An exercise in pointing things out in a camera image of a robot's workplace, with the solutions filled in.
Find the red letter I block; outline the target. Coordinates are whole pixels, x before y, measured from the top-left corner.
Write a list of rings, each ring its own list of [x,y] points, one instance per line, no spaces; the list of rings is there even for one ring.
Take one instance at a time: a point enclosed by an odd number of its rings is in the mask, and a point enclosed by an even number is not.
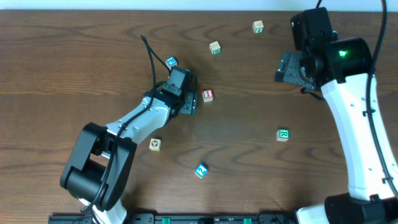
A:
[[[205,103],[213,101],[213,98],[214,98],[213,90],[203,90],[202,97],[203,97],[203,101]]]

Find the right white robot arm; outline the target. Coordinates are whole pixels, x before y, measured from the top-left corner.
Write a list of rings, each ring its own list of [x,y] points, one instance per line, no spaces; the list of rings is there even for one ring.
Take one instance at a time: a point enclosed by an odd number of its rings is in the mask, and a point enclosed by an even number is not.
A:
[[[348,171],[348,192],[296,211],[298,223],[397,223],[397,162],[377,102],[371,54],[362,38],[284,52],[275,80],[320,91],[334,117]]]

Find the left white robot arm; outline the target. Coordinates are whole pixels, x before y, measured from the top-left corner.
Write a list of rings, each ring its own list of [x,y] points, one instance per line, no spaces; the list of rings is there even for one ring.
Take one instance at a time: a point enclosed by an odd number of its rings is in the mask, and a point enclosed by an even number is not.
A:
[[[178,114],[194,114],[198,95],[147,92],[127,115],[100,126],[88,123],[81,130],[60,178],[62,188],[84,204],[93,223],[124,223],[121,203],[137,146]]]

